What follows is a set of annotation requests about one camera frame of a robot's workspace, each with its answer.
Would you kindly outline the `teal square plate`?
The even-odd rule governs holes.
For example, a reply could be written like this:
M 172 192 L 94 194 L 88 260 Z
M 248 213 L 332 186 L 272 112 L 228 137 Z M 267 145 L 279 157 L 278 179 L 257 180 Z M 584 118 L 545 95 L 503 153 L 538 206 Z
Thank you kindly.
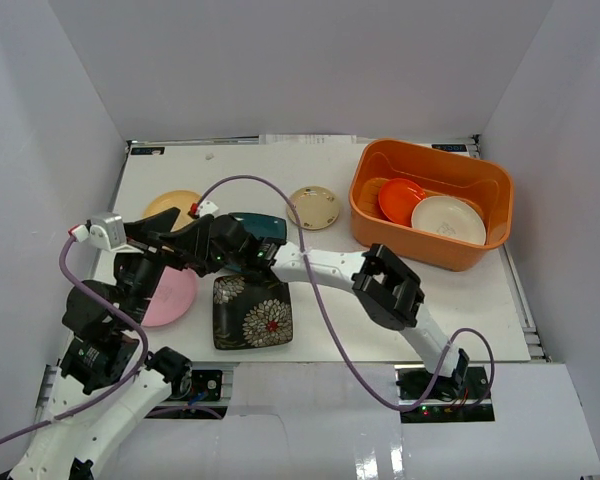
M 256 239 L 271 239 L 282 244 L 287 240 L 287 223 L 283 218 L 252 212 L 231 212 L 230 215 Z

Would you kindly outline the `small orange plate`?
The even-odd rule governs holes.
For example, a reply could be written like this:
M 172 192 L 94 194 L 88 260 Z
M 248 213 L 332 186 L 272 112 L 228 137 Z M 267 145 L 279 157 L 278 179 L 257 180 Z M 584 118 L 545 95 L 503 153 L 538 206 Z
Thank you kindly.
M 413 181 L 394 178 L 386 181 L 380 188 L 378 204 L 388 220 L 410 226 L 415 207 L 426 197 L 426 192 Z

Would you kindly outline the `cream round plate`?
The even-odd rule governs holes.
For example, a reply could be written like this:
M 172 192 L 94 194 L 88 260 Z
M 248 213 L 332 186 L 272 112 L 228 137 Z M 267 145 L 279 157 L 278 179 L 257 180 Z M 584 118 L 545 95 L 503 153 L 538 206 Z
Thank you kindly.
M 474 245 L 486 242 L 486 227 L 467 203 L 451 196 L 432 196 L 419 202 L 411 225 L 422 232 Z

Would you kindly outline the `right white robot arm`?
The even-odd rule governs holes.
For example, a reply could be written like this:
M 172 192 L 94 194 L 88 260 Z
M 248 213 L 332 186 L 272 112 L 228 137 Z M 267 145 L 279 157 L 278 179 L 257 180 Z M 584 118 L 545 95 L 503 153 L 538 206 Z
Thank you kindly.
M 316 283 L 354 295 L 375 324 L 401 334 L 452 399 L 468 385 L 469 357 L 449 342 L 424 305 L 419 276 L 388 247 L 364 252 L 302 251 L 287 233 L 253 231 L 242 215 L 201 216 L 175 228 L 177 209 L 146 218 L 152 245 L 198 275 L 227 270 L 213 284 L 213 342 L 219 350 L 279 346 L 293 338 L 290 285 Z

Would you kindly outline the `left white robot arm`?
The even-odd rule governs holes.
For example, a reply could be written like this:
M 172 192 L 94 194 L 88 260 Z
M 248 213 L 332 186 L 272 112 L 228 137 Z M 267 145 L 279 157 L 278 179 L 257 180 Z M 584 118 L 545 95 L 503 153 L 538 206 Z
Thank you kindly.
M 63 325 L 72 340 L 41 420 L 23 430 L 31 441 L 4 479 L 95 479 L 109 455 L 161 402 L 185 396 L 191 363 L 169 347 L 149 350 L 141 327 L 165 268 L 184 266 L 164 238 L 176 208 L 125 223 L 113 213 L 70 229 L 59 267 L 72 284 Z M 79 280 L 67 256 L 88 242 L 115 257 L 115 284 Z

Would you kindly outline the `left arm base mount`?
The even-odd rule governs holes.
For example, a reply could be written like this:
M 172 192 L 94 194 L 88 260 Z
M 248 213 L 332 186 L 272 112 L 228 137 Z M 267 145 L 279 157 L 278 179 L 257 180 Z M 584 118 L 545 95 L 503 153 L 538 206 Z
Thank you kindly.
M 191 373 L 188 387 L 169 397 L 148 415 L 152 419 L 222 420 L 227 407 L 222 405 L 223 371 L 196 369 Z

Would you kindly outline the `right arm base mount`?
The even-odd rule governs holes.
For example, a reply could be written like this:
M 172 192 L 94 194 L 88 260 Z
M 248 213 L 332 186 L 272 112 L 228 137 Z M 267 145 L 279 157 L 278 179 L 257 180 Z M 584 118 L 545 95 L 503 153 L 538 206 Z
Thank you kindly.
M 430 377 L 424 368 L 398 368 L 396 388 L 399 404 L 412 405 L 424 392 Z M 437 385 L 420 406 L 400 414 L 401 423 L 428 425 L 494 422 L 495 412 L 488 380 L 488 372 L 483 366 L 471 366 L 464 385 L 457 393 Z

